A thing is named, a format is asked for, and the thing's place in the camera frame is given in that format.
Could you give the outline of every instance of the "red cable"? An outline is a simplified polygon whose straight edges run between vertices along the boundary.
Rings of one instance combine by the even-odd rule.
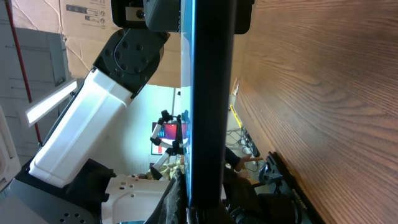
[[[22,58],[21,47],[19,45],[17,32],[14,27],[14,21],[12,20],[12,11],[11,11],[11,6],[10,6],[10,3],[8,0],[6,0],[6,8],[7,8],[8,19],[10,21],[10,26],[11,26],[11,30],[12,30],[12,36],[14,37],[15,48],[17,49],[19,65],[21,66],[22,77],[24,77],[24,84],[25,84],[25,88],[26,88],[27,99],[29,100],[29,103],[31,103],[32,95],[30,94],[29,82],[27,81],[24,59]],[[40,137],[39,126],[37,125],[37,123],[35,123],[35,130],[36,130],[37,140],[38,140],[39,144],[42,145],[42,139]]]

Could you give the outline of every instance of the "wooden surface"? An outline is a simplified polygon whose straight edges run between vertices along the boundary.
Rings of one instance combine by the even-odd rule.
[[[398,223],[398,1],[258,1],[235,107],[327,223]]]

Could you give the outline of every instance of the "human hand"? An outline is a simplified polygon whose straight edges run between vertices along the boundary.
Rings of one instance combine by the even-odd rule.
[[[241,160],[239,161],[239,163],[234,167],[235,171],[239,172],[242,169],[245,169],[246,166],[244,165],[245,162],[248,162],[250,160],[251,155],[246,155],[244,157],[241,158]]]
[[[263,160],[262,157],[258,157],[258,158],[251,158],[251,155],[246,155],[244,157],[241,158],[241,160],[239,161],[239,163],[236,165],[235,170],[237,172],[241,171],[241,169],[245,169],[246,166],[244,165],[245,162],[251,162],[251,161],[261,161]]]

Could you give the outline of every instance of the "black mounting plate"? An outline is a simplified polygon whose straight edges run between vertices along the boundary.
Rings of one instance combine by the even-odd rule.
[[[297,223],[325,223],[278,153],[268,152],[266,164],[259,171],[259,181],[273,187],[272,193],[287,195],[292,199],[300,209],[296,216]]]
[[[134,98],[155,73],[166,32],[121,29],[109,38],[94,67],[132,93]]]

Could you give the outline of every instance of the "white wall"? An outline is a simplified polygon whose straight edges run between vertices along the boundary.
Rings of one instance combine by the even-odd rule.
[[[152,122],[172,112],[173,97],[173,88],[146,85],[91,158],[117,174],[146,173],[160,157],[150,154]]]

